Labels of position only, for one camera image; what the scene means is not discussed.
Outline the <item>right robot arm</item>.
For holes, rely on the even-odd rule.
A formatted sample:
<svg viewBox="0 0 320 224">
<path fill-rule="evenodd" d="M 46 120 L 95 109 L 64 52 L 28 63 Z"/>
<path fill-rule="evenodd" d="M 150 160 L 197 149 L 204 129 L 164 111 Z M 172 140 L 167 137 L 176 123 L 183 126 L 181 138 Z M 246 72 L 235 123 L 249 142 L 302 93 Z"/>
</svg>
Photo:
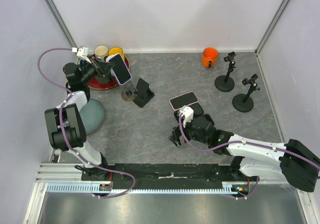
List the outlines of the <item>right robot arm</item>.
<svg viewBox="0 0 320 224">
<path fill-rule="evenodd" d="M 215 128 L 210 115 L 174 114 L 178 126 L 172 129 L 170 141 L 177 147 L 181 139 L 201 152 L 214 152 L 233 157 L 229 175 L 239 181 L 257 176 L 266 180 L 284 180 L 293 187 L 314 192 L 319 179 L 320 160 L 295 139 L 287 143 L 248 139 Z"/>
</svg>

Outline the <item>yellow mug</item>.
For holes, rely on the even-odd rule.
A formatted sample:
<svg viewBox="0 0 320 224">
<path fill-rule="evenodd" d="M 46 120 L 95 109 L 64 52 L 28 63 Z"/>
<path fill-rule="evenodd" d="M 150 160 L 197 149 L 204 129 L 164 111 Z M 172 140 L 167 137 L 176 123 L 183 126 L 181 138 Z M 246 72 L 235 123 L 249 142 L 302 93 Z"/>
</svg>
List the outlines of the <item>yellow mug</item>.
<svg viewBox="0 0 320 224">
<path fill-rule="evenodd" d="M 125 55 L 124 55 L 124 51 L 122 48 L 120 47 L 113 47 L 109 50 L 108 52 L 108 56 L 110 55 L 115 55 L 114 57 L 114 62 L 125 62 Z"/>
</svg>

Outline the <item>orange mug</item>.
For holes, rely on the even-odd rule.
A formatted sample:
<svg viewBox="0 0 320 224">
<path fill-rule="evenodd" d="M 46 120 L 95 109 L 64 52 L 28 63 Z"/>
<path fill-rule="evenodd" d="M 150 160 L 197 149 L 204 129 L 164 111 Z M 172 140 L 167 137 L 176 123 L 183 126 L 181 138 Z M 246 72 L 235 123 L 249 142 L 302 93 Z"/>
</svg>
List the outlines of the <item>orange mug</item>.
<svg viewBox="0 0 320 224">
<path fill-rule="evenodd" d="M 203 50 L 201 64 L 206 68 L 212 68 L 218 58 L 218 51 L 215 48 L 207 47 Z"/>
</svg>

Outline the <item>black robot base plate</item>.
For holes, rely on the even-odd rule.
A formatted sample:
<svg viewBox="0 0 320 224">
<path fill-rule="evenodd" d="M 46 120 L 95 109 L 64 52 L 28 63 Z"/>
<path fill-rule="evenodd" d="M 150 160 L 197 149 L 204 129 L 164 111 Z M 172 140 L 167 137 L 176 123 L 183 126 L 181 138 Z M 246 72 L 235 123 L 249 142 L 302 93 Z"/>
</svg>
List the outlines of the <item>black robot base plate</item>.
<svg viewBox="0 0 320 224">
<path fill-rule="evenodd" d="M 109 169 L 135 177 L 134 190 L 220 189 L 223 182 L 255 182 L 233 165 L 117 163 Z"/>
</svg>

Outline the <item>cream mug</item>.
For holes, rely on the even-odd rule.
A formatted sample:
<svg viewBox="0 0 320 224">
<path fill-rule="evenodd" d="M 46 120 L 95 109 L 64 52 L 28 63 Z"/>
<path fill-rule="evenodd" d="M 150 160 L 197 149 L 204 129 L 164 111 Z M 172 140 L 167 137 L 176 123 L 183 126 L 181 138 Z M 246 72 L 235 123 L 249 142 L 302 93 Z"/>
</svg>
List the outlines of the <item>cream mug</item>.
<svg viewBox="0 0 320 224">
<path fill-rule="evenodd" d="M 105 59 L 108 57 L 109 48 L 105 45 L 99 45 L 95 47 L 93 54 L 101 62 L 105 62 Z"/>
</svg>

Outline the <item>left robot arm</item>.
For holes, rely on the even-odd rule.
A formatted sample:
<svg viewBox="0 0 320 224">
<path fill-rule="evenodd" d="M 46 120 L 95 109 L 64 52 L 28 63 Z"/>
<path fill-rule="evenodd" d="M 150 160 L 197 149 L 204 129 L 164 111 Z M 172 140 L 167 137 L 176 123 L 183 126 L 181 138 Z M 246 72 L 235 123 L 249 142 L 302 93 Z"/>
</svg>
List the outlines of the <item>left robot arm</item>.
<svg viewBox="0 0 320 224">
<path fill-rule="evenodd" d="M 75 63 L 64 65 L 62 70 L 67 83 L 63 88 L 67 91 L 67 97 L 59 106 L 45 110 L 44 117 L 52 148 L 77 157 L 83 166 L 76 165 L 75 168 L 94 180 L 106 180 L 110 176 L 108 162 L 87 141 L 80 110 L 90 100 L 87 83 L 98 75 L 103 77 L 109 74 L 114 63 L 101 62 L 95 58 L 89 61 L 85 66 Z"/>
</svg>

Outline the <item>black round-base phone stand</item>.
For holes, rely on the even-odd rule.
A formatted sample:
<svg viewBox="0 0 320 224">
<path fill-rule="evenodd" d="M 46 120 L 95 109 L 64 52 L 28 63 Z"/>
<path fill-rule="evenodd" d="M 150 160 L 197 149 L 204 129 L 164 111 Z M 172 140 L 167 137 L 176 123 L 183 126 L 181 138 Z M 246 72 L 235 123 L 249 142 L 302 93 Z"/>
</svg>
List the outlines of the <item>black round-base phone stand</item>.
<svg viewBox="0 0 320 224">
<path fill-rule="evenodd" d="M 234 71 L 235 67 L 235 58 L 236 53 L 235 52 L 230 52 L 228 53 L 228 55 L 226 57 L 224 57 L 224 61 L 225 62 L 229 62 L 228 64 L 228 71 L 226 75 L 220 75 L 218 76 L 215 81 L 214 81 L 214 85 L 215 87 L 222 92 L 230 92 L 231 90 L 234 89 L 234 80 L 232 77 L 230 77 L 231 72 Z"/>
</svg>

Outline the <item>wooden round-base phone stand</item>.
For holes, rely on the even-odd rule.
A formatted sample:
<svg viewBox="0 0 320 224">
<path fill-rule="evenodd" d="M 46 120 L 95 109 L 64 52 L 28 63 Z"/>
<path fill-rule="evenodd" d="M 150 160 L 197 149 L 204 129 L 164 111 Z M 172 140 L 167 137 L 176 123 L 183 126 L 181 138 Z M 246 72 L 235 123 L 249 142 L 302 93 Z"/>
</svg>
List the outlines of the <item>wooden round-base phone stand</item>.
<svg viewBox="0 0 320 224">
<path fill-rule="evenodd" d="M 128 82 L 124 85 L 124 89 L 121 92 L 121 97 L 125 101 L 133 101 L 137 97 L 137 89 L 135 86 Z"/>
</svg>

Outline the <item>red round tray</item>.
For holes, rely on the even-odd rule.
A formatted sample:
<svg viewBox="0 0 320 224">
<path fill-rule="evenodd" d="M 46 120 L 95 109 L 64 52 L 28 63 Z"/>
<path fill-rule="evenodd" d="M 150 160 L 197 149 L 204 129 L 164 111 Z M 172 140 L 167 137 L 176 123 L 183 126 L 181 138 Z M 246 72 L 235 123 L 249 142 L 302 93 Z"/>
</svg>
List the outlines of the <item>red round tray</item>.
<svg viewBox="0 0 320 224">
<path fill-rule="evenodd" d="M 93 60 L 98 60 L 96 57 L 89 57 L 90 63 L 93 62 Z M 93 87 L 98 87 L 99 89 L 105 89 L 110 88 L 111 86 L 118 85 L 116 78 L 113 75 L 113 72 L 111 70 L 111 74 L 113 78 L 111 80 L 99 80 L 98 76 L 94 77 L 94 80 L 90 80 L 90 84 L 94 82 Z"/>
</svg>

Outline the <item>black flat-base phone stand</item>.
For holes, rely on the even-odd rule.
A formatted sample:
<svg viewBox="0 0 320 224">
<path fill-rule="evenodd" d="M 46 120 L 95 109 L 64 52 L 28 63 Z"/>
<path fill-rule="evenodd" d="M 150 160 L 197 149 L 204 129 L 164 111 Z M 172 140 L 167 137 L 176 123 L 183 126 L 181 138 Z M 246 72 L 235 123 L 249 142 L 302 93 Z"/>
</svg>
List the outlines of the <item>black flat-base phone stand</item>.
<svg viewBox="0 0 320 224">
<path fill-rule="evenodd" d="M 149 83 L 142 78 L 139 78 L 137 85 L 133 88 L 133 93 L 135 94 L 133 102 L 140 108 L 143 108 L 155 96 Z"/>
</svg>

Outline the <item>blue ceramic plate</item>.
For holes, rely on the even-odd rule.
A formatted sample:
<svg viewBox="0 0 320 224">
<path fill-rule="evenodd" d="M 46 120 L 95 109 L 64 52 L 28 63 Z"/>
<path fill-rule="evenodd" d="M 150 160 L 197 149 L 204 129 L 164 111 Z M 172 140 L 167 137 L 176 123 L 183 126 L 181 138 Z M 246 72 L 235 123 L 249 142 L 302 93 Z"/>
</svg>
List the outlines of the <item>blue ceramic plate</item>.
<svg viewBox="0 0 320 224">
<path fill-rule="evenodd" d="M 81 108 L 80 116 L 87 135 L 94 133 L 100 128 L 104 122 L 105 115 L 103 104 L 96 99 L 90 99 Z"/>
</svg>

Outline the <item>black phone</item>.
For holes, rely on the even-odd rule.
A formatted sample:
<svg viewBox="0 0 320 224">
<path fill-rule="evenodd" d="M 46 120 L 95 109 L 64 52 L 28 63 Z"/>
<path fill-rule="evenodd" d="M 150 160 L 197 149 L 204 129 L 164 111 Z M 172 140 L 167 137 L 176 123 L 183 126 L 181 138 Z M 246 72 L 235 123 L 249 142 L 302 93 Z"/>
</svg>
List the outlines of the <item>black phone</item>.
<svg viewBox="0 0 320 224">
<path fill-rule="evenodd" d="M 215 123 L 209 114 L 204 114 L 195 118 L 192 124 L 196 128 L 209 129 L 211 127 L 214 127 Z"/>
<path fill-rule="evenodd" d="M 191 109 L 193 109 L 193 111 L 194 111 L 193 119 L 195 119 L 199 116 L 202 116 L 204 114 L 204 110 L 199 103 L 194 103 L 192 105 L 189 105 L 189 107 Z M 179 120 L 179 109 L 174 112 L 174 117 L 175 117 L 176 121 Z"/>
</svg>

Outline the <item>white mug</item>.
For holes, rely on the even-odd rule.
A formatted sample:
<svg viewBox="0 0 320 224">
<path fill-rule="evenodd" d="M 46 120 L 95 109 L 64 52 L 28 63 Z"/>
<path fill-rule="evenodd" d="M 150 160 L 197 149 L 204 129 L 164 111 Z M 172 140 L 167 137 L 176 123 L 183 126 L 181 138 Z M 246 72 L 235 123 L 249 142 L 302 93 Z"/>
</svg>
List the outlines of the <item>white mug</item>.
<svg viewBox="0 0 320 224">
<path fill-rule="evenodd" d="M 113 60 L 114 57 L 115 57 L 115 55 L 110 55 L 110 56 L 108 56 L 108 57 L 106 58 L 105 62 L 108 63 L 108 64 L 114 64 L 114 63 L 115 63 L 114 60 Z"/>
</svg>

